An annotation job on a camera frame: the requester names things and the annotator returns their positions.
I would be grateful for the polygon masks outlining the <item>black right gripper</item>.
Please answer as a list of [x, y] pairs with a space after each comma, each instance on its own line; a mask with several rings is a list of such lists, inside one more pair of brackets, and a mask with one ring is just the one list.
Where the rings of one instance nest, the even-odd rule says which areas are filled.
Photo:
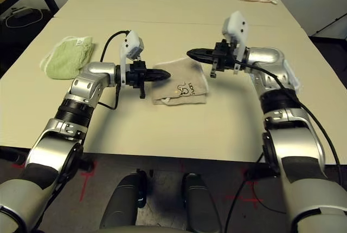
[[236, 64], [236, 56], [234, 55], [235, 46], [230, 45], [226, 39], [215, 44], [214, 49], [196, 48], [187, 51], [187, 55], [200, 63], [212, 64], [210, 77], [216, 78], [216, 72], [225, 70], [236, 70], [240, 68]]

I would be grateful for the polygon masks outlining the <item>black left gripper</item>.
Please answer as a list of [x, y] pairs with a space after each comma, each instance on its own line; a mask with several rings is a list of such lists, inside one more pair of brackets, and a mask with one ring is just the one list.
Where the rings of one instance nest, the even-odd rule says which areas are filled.
[[140, 98], [145, 99], [144, 82], [167, 80], [171, 74], [162, 69], [147, 69], [144, 61], [137, 60], [126, 64], [126, 84], [140, 90]]

